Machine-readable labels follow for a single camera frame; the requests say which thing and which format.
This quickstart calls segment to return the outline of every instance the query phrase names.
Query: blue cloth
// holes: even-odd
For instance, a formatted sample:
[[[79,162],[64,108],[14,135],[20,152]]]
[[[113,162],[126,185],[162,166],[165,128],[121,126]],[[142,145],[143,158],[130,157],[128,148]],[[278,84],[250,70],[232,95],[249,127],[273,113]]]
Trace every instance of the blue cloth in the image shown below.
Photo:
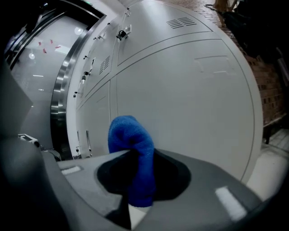
[[[154,143],[144,127],[130,115],[115,118],[108,132],[109,152],[134,149],[139,153],[138,171],[128,189],[129,204],[148,207],[153,204]]]

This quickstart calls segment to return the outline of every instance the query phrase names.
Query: white wall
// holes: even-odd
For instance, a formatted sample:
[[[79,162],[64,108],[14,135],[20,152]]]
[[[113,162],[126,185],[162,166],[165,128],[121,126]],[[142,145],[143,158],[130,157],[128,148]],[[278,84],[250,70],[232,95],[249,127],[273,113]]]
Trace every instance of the white wall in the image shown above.
[[[93,38],[106,27],[108,22],[112,21],[118,14],[123,14],[126,10],[118,0],[90,0],[89,2],[93,4],[94,8],[106,14],[106,18],[98,25],[83,46],[71,76],[66,107],[66,124],[69,145],[73,156],[77,155],[75,148],[79,145],[76,128],[76,98],[73,98],[73,94],[78,90],[79,81],[83,75],[82,69],[85,62],[83,57],[89,53],[94,42]]]

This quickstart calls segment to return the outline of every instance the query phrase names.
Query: brick floor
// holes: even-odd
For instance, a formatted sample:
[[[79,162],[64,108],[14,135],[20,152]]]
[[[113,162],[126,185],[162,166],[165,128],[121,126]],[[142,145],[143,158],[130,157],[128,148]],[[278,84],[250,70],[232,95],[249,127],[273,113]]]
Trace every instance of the brick floor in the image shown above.
[[[280,80],[276,70],[272,64],[266,64],[260,57],[256,59],[249,57],[238,45],[238,42],[231,31],[222,27],[222,24],[215,11],[204,7],[204,4],[213,4],[214,0],[161,0],[164,2],[176,4],[191,9],[203,17],[207,18],[215,25],[220,27],[239,47],[248,61],[254,76],[256,78],[258,88],[261,95],[263,107],[263,124],[266,125],[273,120],[282,117],[285,114],[284,94],[280,85]]]

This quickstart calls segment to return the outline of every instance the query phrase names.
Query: white floor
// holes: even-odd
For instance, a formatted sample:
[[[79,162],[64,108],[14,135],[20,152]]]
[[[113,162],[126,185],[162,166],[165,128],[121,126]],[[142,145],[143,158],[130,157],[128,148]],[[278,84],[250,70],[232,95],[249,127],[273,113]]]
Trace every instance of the white floor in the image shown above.
[[[262,144],[247,186],[262,200],[278,192],[289,169],[289,130],[281,129],[270,138],[269,145]]]

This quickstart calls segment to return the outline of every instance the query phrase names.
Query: blue microfiber cloth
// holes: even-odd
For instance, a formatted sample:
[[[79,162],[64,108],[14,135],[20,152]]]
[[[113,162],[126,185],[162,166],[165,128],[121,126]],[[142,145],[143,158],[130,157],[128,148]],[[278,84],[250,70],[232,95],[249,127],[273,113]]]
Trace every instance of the blue microfiber cloth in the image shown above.
[[[109,128],[108,149],[110,153],[126,149],[138,151],[138,171],[128,189],[128,200],[135,207],[151,206],[156,186],[154,143],[149,133],[133,116],[119,116]]]

